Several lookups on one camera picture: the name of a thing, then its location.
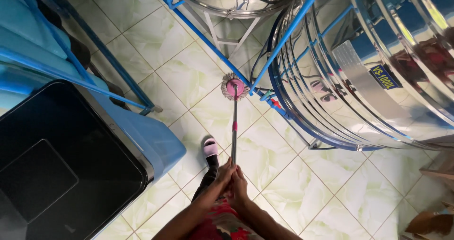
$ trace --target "red floral shirt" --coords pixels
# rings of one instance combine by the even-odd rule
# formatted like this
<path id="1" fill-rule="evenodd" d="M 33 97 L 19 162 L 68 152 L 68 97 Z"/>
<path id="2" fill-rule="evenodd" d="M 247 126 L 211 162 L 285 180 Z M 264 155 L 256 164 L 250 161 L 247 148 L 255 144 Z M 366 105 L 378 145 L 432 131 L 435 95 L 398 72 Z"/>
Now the red floral shirt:
<path id="1" fill-rule="evenodd" d="M 263 240 L 238 217 L 226 199 L 216 201 L 189 240 Z"/>

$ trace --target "tiled floor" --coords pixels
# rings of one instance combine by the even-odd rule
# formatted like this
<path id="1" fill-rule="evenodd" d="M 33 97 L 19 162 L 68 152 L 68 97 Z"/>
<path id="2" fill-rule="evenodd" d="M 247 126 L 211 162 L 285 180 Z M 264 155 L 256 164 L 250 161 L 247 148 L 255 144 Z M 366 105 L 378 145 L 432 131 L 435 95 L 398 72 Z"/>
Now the tiled floor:
<path id="1" fill-rule="evenodd" d="M 188 150 L 97 237 L 149 240 L 190 204 L 207 170 L 201 139 L 208 134 L 216 138 L 223 150 L 221 161 L 230 154 L 233 104 L 219 89 L 229 69 L 161 0 L 70 2 L 151 100 L 164 109 L 150 117 L 169 126 Z M 243 73 L 250 73 L 272 21 L 249 36 L 231 59 Z M 238 38 L 249 24 L 219 17 L 213 22 L 226 38 Z M 105 77 L 128 92 L 96 47 L 71 22 L 65 24 L 87 44 Z M 126 96 L 135 99 L 132 92 Z M 436 152 L 310 151 L 257 96 L 239 103 L 238 121 L 238 163 L 248 178 L 249 197 L 306 240 L 396 240 L 397 232 L 418 212 L 442 198 L 453 198 L 441 183 L 421 177 L 418 171 L 432 163 Z"/>

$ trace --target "person's right hand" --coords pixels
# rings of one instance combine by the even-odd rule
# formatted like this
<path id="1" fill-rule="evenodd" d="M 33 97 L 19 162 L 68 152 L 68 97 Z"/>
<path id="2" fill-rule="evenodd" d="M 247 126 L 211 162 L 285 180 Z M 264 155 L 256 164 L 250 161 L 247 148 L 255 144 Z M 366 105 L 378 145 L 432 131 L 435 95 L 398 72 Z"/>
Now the person's right hand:
<path id="1" fill-rule="evenodd" d="M 251 201 L 247 196 L 247 181 L 240 166 L 236 166 L 236 171 L 231 176 L 230 186 L 224 196 L 234 209 L 241 208 Z"/>

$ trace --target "person's left hand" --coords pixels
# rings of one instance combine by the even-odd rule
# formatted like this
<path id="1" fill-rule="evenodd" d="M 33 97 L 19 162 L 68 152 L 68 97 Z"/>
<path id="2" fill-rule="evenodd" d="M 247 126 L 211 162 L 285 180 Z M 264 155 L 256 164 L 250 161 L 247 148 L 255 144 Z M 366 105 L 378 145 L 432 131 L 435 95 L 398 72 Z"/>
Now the person's left hand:
<path id="1" fill-rule="evenodd" d="M 220 184 L 223 189 L 227 187 L 230 182 L 231 175 L 236 171 L 236 165 L 231 165 L 231 157 L 228 158 L 227 163 L 218 168 L 215 182 Z"/>

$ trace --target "mop handle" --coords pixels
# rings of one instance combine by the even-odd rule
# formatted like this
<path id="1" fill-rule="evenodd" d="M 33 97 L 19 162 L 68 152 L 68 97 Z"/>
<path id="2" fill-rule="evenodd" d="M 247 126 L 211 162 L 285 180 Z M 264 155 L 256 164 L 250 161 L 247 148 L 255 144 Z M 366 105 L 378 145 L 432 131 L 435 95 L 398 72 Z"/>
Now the mop handle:
<path id="1" fill-rule="evenodd" d="M 231 134 L 231 163 L 236 164 L 236 132 L 238 131 L 238 124 L 236 122 L 236 103 L 238 102 L 238 96 L 236 92 L 238 86 L 235 85 L 235 97 L 233 99 L 233 125 L 232 125 L 232 134 Z"/>

